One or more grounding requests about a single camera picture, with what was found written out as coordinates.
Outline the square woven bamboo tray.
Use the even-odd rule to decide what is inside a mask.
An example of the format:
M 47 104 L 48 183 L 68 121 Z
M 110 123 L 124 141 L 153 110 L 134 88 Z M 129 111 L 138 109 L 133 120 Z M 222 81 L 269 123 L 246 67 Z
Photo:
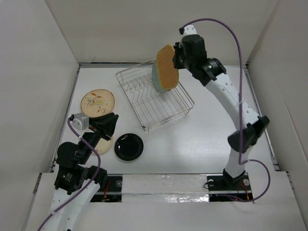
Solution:
M 172 44 L 164 46 L 156 57 L 158 83 L 162 91 L 174 89 L 179 82 L 179 71 L 174 67 L 175 49 Z

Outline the beige bird pattern plate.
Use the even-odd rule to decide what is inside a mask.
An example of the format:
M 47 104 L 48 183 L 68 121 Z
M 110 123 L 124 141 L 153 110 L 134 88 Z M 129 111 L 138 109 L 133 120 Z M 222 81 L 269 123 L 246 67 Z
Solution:
M 82 98 L 80 106 L 81 112 L 88 117 L 100 117 L 113 111 L 115 97 L 105 89 L 92 90 Z

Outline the light green flower plate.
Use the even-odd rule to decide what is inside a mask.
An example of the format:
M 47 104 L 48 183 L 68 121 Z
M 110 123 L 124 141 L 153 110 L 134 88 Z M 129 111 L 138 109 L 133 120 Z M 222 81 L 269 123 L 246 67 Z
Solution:
M 162 92 L 166 92 L 166 90 L 164 90 L 161 87 L 160 81 L 159 81 L 159 76 L 158 76 L 158 69 L 157 69 L 157 63 L 156 61 L 154 61 L 153 66 L 152 66 L 152 82 L 154 87 L 156 88 L 156 90 L 160 93 Z

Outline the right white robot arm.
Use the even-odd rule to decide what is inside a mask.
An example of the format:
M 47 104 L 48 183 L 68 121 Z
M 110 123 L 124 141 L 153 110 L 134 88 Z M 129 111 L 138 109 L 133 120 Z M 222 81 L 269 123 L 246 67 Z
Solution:
M 187 69 L 199 80 L 217 98 L 234 123 L 236 131 L 228 137 L 231 152 L 220 180 L 227 189 L 234 189 L 244 177 L 252 147 L 270 120 L 267 116 L 260 116 L 245 101 L 239 102 L 239 92 L 226 68 L 218 59 L 207 57 L 205 42 L 200 35 L 184 35 L 174 48 L 174 67 Z

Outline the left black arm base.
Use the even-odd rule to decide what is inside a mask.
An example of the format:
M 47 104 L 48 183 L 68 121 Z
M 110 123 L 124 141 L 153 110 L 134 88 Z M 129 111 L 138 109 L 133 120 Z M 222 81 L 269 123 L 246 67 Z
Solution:
M 106 184 L 92 197 L 93 203 L 117 203 L 122 201 L 123 175 L 108 175 Z

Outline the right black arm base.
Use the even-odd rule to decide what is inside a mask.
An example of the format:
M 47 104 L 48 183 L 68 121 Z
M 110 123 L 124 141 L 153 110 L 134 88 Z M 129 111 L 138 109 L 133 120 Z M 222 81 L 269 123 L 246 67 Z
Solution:
M 208 190 L 210 202 L 249 201 L 253 199 L 247 173 L 244 173 L 236 182 L 231 182 L 223 174 L 207 175 L 203 188 Z

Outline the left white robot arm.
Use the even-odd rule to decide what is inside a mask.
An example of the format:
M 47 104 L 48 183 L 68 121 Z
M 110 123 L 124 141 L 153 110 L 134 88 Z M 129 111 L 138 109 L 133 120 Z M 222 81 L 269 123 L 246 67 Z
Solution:
M 67 119 L 78 143 L 63 142 L 57 149 L 53 200 L 38 230 L 72 231 L 95 193 L 106 188 L 107 171 L 95 148 L 101 139 L 112 139 L 118 118 L 115 113 L 96 118 L 78 113 Z

